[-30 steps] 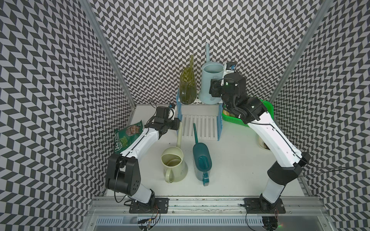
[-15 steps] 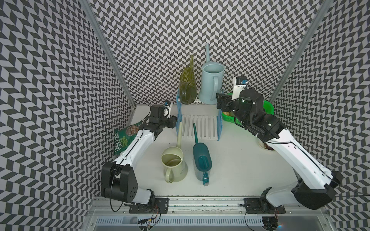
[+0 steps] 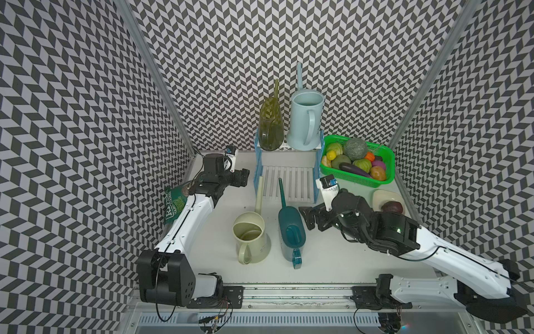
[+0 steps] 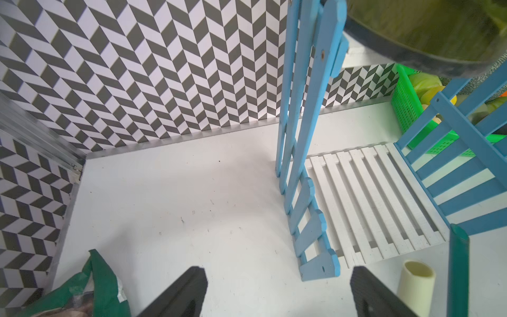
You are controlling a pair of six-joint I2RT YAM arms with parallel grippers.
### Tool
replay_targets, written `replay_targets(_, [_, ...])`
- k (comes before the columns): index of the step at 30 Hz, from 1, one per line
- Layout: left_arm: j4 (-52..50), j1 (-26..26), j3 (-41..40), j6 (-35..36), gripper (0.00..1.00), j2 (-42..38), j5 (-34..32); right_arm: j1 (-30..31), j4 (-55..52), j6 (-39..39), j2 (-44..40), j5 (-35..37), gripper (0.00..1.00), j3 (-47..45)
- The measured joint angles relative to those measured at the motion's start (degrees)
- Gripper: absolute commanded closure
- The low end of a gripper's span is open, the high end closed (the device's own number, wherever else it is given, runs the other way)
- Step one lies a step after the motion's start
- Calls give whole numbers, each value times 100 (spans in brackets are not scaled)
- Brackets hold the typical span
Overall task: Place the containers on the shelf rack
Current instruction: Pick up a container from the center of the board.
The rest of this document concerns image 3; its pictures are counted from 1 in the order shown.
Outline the dark teal watering can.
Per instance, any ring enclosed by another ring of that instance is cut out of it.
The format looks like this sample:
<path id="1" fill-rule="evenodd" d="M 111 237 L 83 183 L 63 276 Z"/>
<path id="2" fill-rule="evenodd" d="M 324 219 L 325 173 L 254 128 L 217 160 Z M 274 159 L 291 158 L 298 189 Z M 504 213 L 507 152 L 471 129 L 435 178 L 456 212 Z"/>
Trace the dark teal watering can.
<path id="1" fill-rule="evenodd" d="M 282 255 L 294 269 L 303 265 L 303 247 L 306 242 L 304 224 L 300 212 L 286 204 L 282 178 L 278 178 L 282 207 L 278 213 Z"/>

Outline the blue white slatted shelf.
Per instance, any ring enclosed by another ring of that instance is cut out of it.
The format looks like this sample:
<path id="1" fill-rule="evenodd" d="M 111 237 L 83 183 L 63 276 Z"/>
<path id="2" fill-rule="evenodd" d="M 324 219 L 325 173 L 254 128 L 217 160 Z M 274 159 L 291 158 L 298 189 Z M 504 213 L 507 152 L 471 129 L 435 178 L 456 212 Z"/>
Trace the blue white slatted shelf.
<path id="1" fill-rule="evenodd" d="M 319 190 L 316 181 L 321 174 L 324 133 L 320 131 L 320 143 L 310 151 L 298 151 L 283 143 L 275 151 L 265 151 L 259 145 L 259 135 L 254 135 L 256 167 L 254 171 L 254 190 L 259 181 L 264 181 L 262 196 L 269 200 L 280 199 L 279 180 L 285 189 L 289 202 L 316 203 Z"/>

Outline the olive transparent watering can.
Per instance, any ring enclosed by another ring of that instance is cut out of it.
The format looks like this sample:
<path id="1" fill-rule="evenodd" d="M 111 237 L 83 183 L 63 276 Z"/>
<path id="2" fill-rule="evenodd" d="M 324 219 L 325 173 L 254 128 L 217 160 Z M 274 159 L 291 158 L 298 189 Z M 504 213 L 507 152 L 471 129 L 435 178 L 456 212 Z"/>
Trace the olive transparent watering can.
<path id="1" fill-rule="evenodd" d="M 263 150 L 277 150 L 284 142 L 284 122 L 280 110 L 279 80 L 274 81 L 274 93 L 267 97 L 259 113 L 259 145 Z"/>

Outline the light blue watering can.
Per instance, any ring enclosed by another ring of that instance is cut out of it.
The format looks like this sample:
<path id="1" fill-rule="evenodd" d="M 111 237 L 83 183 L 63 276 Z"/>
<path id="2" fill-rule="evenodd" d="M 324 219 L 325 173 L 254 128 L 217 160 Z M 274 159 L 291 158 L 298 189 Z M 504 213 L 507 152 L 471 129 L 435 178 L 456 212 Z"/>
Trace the light blue watering can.
<path id="1" fill-rule="evenodd" d="M 321 116 L 325 97 L 303 86 L 303 65 L 297 65 L 297 91 L 291 96 L 290 126 L 286 136 L 288 145 L 300 151 L 315 149 L 320 143 Z"/>

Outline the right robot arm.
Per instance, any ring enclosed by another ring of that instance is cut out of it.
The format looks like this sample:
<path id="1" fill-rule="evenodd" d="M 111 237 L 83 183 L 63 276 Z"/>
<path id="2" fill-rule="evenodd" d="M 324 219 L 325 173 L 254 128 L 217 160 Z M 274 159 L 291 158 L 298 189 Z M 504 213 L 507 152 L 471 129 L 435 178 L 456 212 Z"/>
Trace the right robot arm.
<path id="1" fill-rule="evenodd" d="M 433 234 L 397 212 L 375 211 L 346 189 L 326 191 L 325 203 L 300 207 L 312 228 L 337 228 L 351 243 L 407 262 L 441 271 L 439 278 L 405 278 L 381 274 L 375 288 L 353 294 L 357 307 L 369 310 L 411 308 L 417 303 L 463 307 L 470 315 L 506 324 L 528 313 L 526 296 L 514 288 L 520 277 L 510 260 L 486 260 Z"/>

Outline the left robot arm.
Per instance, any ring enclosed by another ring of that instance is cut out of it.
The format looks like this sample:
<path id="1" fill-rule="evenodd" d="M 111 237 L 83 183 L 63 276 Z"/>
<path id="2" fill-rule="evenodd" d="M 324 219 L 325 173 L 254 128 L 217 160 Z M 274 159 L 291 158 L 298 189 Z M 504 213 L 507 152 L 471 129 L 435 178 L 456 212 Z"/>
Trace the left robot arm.
<path id="1" fill-rule="evenodd" d="M 143 251 L 136 262 L 140 299 L 146 303 L 187 307 L 194 300 L 215 303 L 223 298 L 217 274 L 196 274 L 190 251 L 196 235 L 229 187 L 245 187 L 250 171 L 201 172 L 189 182 L 189 196 L 179 217 L 154 249 Z"/>

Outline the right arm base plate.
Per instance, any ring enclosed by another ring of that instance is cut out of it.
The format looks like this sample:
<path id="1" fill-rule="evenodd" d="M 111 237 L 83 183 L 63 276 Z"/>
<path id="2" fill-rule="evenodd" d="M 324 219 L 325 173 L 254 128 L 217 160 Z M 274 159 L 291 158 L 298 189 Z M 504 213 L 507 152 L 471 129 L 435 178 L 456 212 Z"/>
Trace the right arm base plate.
<path id="1" fill-rule="evenodd" d="M 376 287 L 353 286 L 351 288 L 353 296 L 350 298 L 358 309 L 367 310 L 405 310 L 412 309 L 412 303 L 401 303 L 386 294 L 379 294 Z"/>

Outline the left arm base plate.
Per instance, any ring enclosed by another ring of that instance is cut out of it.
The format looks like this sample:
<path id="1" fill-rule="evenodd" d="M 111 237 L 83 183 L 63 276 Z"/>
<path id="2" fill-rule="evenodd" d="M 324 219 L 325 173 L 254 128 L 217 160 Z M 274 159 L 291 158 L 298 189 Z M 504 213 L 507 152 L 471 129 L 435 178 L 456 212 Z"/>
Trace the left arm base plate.
<path id="1" fill-rule="evenodd" d="M 214 296 L 199 297 L 193 299 L 187 308 L 190 309 L 216 309 L 226 308 L 238 310 L 243 305 L 244 286 L 240 285 L 224 285 L 219 288 Z"/>

